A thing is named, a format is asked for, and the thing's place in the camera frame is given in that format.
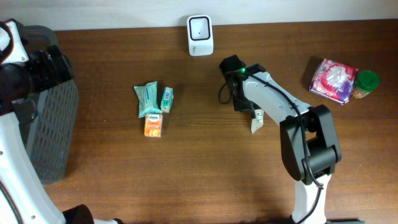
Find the green lid seasoning jar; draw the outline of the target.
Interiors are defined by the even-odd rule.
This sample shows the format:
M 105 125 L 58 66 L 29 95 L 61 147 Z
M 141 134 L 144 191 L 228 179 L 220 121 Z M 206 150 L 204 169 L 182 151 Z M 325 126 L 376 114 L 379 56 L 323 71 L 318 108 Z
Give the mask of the green lid seasoning jar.
M 351 96 L 357 99 L 364 98 L 380 85 L 380 78 L 376 72 L 364 70 L 357 74 Z

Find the teal wet wipes packet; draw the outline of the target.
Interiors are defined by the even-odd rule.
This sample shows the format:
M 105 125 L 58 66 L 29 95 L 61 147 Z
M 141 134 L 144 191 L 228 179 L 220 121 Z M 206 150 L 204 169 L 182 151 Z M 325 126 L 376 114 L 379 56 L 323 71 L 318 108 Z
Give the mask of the teal wet wipes packet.
M 134 86 L 133 89 L 139 100 L 139 118 L 147 114 L 162 114 L 157 103 L 157 81 L 144 86 Z

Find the grey plastic mesh basket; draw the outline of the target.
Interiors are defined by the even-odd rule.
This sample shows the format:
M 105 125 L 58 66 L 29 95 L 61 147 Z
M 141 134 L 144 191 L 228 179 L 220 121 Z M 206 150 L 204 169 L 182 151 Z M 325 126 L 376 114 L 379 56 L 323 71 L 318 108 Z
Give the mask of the grey plastic mesh basket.
M 80 97 L 72 63 L 55 32 L 44 26 L 25 30 L 30 57 L 26 69 L 42 86 L 29 95 L 33 112 L 23 140 L 41 184 L 50 185 L 65 176 Z

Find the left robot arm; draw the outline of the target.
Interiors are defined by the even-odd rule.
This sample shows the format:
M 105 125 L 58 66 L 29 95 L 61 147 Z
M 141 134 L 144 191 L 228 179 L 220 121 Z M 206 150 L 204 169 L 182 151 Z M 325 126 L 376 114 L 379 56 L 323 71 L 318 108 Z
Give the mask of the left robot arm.
M 79 95 L 54 31 L 1 22 L 1 222 L 96 223 L 61 211 L 44 187 L 66 171 Z

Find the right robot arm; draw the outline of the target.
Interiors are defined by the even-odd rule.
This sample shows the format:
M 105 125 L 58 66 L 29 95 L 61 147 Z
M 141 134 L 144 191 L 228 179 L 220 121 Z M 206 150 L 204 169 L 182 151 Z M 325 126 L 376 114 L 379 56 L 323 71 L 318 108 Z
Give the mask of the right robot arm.
M 235 111 L 256 119 L 256 111 L 263 110 L 279 127 L 282 162 L 295 186 L 290 221 L 328 223 L 326 190 L 342 158 L 331 111 L 298 100 L 263 66 L 246 65 L 237 55 L 223 59 L 219 69 Z

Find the red purple pad packet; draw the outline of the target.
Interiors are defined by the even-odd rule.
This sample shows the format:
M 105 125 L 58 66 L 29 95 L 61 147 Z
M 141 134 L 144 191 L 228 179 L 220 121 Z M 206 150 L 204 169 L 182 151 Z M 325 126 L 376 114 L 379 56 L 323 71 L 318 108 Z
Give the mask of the red purple pad packet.
M 358 69 L 327 58 L 319 64 L 309 91 L 341 105 L 349 102 Z

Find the teal Kleenex tissue pack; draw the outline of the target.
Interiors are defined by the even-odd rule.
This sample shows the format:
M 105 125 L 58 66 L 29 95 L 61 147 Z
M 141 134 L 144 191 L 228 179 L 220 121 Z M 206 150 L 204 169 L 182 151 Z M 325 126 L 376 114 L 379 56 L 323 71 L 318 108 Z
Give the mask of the teal Kleenex tissue pack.
M 172 103 L 174 100 L 174 89 L 170 87 L 165 87 L 164 94 L 162 96 L 160 109 L 163 113 L 170 113 Z

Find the white cream tube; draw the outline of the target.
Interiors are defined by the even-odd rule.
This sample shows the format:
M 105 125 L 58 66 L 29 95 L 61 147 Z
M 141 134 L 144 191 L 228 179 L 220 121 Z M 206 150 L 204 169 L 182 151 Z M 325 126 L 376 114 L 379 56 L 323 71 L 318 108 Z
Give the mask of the white cream tube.
M 251 133 L 254 134 L 264 125 L 264 111 L 262 109 L 254 110 L 254 117 L 251 121 Z

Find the orange Kleenex tissue pack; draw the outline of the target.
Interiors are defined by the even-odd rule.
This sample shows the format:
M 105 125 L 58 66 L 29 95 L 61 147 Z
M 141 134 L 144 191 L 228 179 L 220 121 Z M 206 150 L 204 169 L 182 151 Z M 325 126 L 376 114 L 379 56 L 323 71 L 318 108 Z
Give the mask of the orange Kleenex tissue pack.
M 163 116 L 161 114 L 147 114 L 145 118 L 144 136 L 160 138 L 162 134 Z

